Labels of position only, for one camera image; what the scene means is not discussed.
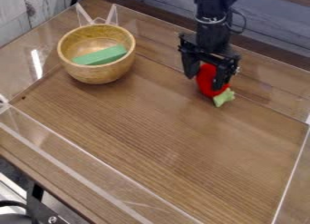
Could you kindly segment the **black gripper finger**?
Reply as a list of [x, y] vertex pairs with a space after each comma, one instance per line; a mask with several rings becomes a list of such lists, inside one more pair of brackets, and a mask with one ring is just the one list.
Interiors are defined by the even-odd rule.
[[188, 79], [192, 79], [200, 68], [200, 58], [195, 54], [182, 53], [182, 63], [184, 75]]
[[212, 89], [215, 91], [219, 91], [230, 82], [230, 79], [235, 75], [236, 70], [238, 67], [232, 63], [219, 63], [215, 66], [215, 77], [212, 78]]

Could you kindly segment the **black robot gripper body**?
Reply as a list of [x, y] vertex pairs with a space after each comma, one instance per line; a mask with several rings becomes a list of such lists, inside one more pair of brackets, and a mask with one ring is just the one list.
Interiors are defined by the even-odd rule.
[[198, 21], [195, 33], [179, 34], [178, 51], [195, 54], [200, 62], [216, 66], [219, 63], [232, 63], [239, 67], [240, 55], [230, 45], [231, 18], [219, 23], [203, 23]]

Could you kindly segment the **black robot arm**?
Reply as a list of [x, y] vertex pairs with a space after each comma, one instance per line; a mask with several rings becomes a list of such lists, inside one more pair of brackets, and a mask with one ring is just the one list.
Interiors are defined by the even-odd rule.
[[240, 55], [232, 49], [230, 36], [234, 30], [232, 17], [243, 14], [234, 9], [238, 0], [194, 0], [196, 5], [196, 32], [179, 34], [178, 51], [182, 55], [184, 75], [188, 79], [198, 75], [200, 62], [215, 67], [211, 79], [212, 89], [219, 91], [239, 69]]

